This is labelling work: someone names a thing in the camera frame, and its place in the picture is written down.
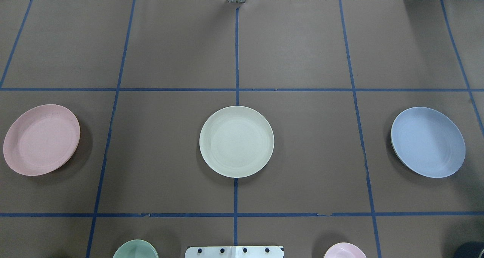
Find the pink bowl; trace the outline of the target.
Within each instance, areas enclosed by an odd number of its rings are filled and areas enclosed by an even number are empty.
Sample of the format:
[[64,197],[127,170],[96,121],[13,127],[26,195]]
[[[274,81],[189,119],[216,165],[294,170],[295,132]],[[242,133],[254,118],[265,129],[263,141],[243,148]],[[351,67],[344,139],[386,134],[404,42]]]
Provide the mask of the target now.
[[365,253],[354,244],[340,242],[331,246],[324,258],[366,258]]

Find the blue plate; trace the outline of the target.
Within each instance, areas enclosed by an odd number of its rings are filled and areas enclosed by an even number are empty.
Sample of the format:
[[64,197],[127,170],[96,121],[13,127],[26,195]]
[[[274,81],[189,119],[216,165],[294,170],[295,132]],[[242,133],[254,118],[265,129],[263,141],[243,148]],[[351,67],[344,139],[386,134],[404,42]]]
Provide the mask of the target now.
[[440,179],[464,164],[464,138],[449,117],[428,107],[412,107],[396,116],[390,131],[392,148],[416,174]]

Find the green bowl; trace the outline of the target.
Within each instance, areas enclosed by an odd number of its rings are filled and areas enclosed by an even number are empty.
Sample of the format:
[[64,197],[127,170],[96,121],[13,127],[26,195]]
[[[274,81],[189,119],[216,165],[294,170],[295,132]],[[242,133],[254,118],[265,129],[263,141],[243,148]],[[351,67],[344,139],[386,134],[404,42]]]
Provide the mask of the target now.
[[134,239],[121,245],[113,258],[159,258],[159,254],[149,242]]

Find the pink plate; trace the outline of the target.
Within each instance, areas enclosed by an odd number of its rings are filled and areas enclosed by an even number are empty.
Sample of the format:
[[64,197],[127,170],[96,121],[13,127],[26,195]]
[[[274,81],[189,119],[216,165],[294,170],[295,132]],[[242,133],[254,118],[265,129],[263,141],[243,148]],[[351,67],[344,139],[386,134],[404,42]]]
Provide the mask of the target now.
[[62,167],[80,142],[80,124],[68,108],[44,104],[23,113],[3,143],[7,165],[24,176],[40,176]]

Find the cream plate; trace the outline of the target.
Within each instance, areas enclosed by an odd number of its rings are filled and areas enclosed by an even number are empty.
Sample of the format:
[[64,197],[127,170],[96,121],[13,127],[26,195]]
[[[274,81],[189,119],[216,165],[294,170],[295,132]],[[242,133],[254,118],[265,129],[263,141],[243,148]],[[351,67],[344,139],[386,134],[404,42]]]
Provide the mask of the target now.
[[213,113],[199,134],[199,149],[208,167],[230,178],[262,170],[275,146],[273,129],[258,111],[229,106]]

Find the dark blue pot with lid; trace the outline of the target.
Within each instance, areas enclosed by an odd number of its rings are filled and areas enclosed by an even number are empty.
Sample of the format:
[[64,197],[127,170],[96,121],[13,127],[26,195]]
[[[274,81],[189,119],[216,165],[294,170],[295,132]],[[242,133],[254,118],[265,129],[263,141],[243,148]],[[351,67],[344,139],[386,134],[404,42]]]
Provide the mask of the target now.
[[483,258],[484,242],[468,241],[459,246],[453,253],[453,258]]

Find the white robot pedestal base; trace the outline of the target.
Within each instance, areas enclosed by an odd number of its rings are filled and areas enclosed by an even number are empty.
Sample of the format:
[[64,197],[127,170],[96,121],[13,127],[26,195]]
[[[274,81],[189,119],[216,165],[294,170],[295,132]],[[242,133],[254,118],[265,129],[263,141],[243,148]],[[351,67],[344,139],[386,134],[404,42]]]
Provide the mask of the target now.
[[282,246],[193,246],[185,258],[284,258]]

